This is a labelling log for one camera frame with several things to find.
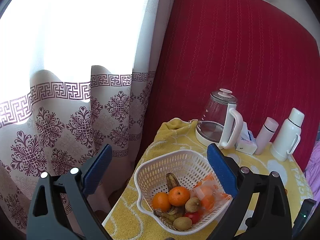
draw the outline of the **plastic bag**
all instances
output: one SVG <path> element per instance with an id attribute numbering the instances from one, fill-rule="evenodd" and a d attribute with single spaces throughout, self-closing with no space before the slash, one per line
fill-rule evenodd
<path id="1" fill-rule="evenodd" d="M 200 200 L 203 213 L 213 212 L 232 199 L 231 195 L 224 192 L 212 173 L 199 181 L 190 193 L 191 197 L 197 197 Z"/>

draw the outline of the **table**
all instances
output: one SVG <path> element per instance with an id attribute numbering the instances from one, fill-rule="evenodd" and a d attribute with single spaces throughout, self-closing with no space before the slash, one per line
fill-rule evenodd
<path id="1" fill-rule="evenodd" d="M 157 156 L 179 149 L 191 149 L 206 156 L 207 147 L 199 143 L 195 136 L 196 123 L 196 120 L 184 122 L 178 118 L 163 123 L 153 143 L 147 148 L 139 161 L 138 166 Z M 289 156 L 285 162 L 280 162 L 271 155 L 269 147 L 270 145 L 258 156 L 247 155 L 236 151 L 234 148 L 223 149 L 222 152 L 225 156 L 233 158 L 239 166 L 249 167 L 254 173 L 268 175 L 271 171 L 277 171 L 285 188 L 288 190 L 287 197 L 293 223 L 303 200 L 313 198 L 313 195 L 294 158 Z M 208 237 L 218 223 L 215 220 L 206 228 L 189 236 L 173 235 L 162 229 L 152 217 L 141 213 L 137 208 L 137 199 L 138 192 L 132 176 L 120 199 L 103 222 L 104 228 L 114 240 L 164 240 L 168 237 L 173 237 L 176 240 L 202 240 Z M 244 222 L 248 217 L 252 216 L 257 199 L 258 193 L 253 194 L 244 221 L 237 232 L 238 234 L 246 230 L 247 227 Z"/>

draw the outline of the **kiwi fruit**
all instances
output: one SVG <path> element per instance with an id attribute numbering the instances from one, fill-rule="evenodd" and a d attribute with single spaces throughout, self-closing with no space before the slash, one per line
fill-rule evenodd
<path id="1" fill-rule="evenodd" d="M 186 212 L 194 213 L 200 208 L 200 199 L 192 197 L 186 202 Z"/>
<path id="2" fill-rule="evenodd" d="M 178 230 L 185 231 L 191 228 L 192 220 L 187 217 L 180 217 L 173 222 L 173 226 Z"/>

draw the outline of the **overripe banana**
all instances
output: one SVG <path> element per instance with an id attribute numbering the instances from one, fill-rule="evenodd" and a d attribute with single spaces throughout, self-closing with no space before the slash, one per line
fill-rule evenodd
<path id="1" fill-rule="evenodd" d="M 161 211 L 160 208 L 155 209 L 153 211 L 154 215 L 156 215 L 157 217 L 161 217 L 163 218 L 165 221 L 167 221 L 169 224 L 173 224 L 173 222 L 180 217 L 184 216 L 185 213 L 185 207 L 181 206 L 181 207 L 175 207 L 172 206 L 171 210 L 168 213 L 164 213 Z"/>
<path id="2" fill-rule="evenodd" d="M 180 187 L 178 179 L 171 172 L 167 173 L 166 178 L 169 191 L 172 190 L 174 187 Z"/>

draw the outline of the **white thermos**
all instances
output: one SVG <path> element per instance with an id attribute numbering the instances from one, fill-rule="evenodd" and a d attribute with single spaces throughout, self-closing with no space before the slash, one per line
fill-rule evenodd
<path id="1" fill-rule="evenodd" d="M 279 161 L 284 162 L 289 154 L 293 154 L 299 144 L 303 119 L 304 114 L 298 109 L 292 108 L 289 118 L 284 120 L 270 147 L 271 154 Z"/>

